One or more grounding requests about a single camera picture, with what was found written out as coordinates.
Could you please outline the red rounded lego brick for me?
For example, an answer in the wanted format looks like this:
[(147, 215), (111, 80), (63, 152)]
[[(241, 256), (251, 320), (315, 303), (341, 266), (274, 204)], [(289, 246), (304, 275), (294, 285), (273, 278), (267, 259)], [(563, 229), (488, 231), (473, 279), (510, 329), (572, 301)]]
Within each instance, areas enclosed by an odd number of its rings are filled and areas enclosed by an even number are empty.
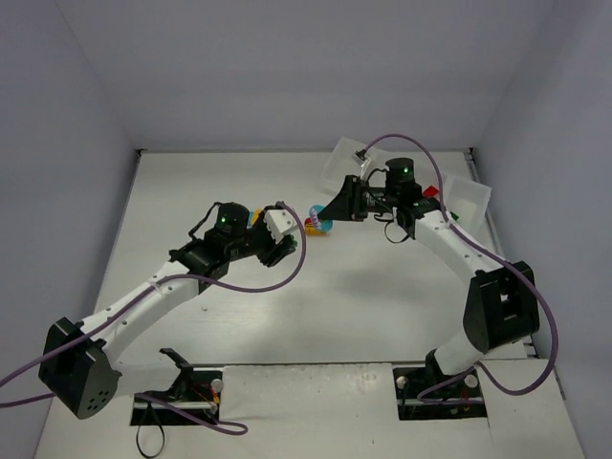
[(423, 196), (427, 198), (437, 198), (439, 195), (439, 189), (435, 186), (428, 186), (423, 190)]

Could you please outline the teal green printed lego brick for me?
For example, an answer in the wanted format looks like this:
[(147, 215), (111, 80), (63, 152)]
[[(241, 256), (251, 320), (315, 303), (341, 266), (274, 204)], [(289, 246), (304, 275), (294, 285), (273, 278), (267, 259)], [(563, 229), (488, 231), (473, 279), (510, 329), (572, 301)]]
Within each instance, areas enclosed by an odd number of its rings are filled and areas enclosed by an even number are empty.
[(324, 207), (321, 205), (312, 205), (309, 209), (309, 219), (314, 230), (322, 233), (329, 232), (333, 227), (331, 220), (324, 220), (321, 217)]

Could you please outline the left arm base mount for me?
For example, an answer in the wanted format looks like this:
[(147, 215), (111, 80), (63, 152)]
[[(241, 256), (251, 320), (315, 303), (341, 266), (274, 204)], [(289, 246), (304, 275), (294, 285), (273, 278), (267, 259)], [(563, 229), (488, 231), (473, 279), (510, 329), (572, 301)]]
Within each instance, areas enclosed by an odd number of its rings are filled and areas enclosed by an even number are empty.
[[(216, 425), (224, 388), (224, 370), (221, 367), (195, 366), (172, 348), (162, 348), (160, 353), (174, 362), (179, 369), (179, 375), (166, 391), (149, 390), (145, 394), (172, 404), (199, 420)], [(130, 425), (194, 426), (195, 423), (162, 405), (135, 399)]]

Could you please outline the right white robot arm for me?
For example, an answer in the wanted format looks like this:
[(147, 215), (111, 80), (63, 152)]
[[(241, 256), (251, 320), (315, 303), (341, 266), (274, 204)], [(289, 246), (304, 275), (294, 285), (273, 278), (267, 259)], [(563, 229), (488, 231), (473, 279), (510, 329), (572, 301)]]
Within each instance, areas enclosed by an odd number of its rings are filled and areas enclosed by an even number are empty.
[(504, 267), (476, 249), (475, 240), (450, 223), (450, 216), (416, 182), (409, 158), (386, 162), (383, 186), (356, 175), (345, 177), (339, 193), (317, 213), (319, 222), (361, 222), (369, 215), (391, 216), (407, 238), (427, 247), (468, 289), (457, 334), (426, 356), (435, 383), (464, 372), (492, 350), (524, 339), (539, 329), (534, 281), (524, 262)]

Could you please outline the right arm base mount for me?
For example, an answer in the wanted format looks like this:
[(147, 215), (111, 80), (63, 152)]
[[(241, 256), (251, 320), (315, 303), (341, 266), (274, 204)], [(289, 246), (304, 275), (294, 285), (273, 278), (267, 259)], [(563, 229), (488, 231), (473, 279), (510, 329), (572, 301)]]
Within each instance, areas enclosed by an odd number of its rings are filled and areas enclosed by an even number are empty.
[(400, 421), (451, 421), (488, 416), (475, 369), (436, 390), (424, 367), (394, 367), (393, 382)]

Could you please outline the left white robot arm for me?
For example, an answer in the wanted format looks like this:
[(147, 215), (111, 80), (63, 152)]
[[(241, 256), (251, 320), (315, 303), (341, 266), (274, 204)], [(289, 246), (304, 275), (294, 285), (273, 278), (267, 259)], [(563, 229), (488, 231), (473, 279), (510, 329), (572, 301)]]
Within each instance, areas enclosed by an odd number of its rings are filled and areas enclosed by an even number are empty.
[[(178, 306), (221, 286), (230, 264), (248, 257), (271, 268), (305, 244), (294, 234), (303, 229), (283, 203), (264, 208), (255, 223), (236, 203), (214, 205), (214, 226), (203, 236), (191, 231), (188, 242), (143, 284), (113, 305), (78, 322), (64, 317), (49, 330), (38, 377), (79, 419), (100, 412), (116, 397), (139, 392), (178, 395), (186, 391), (192, 367), (170, 348), (158, 363), (129, 364), (128, 347)], [(168, 366), (166, 361), (173, 360)]]

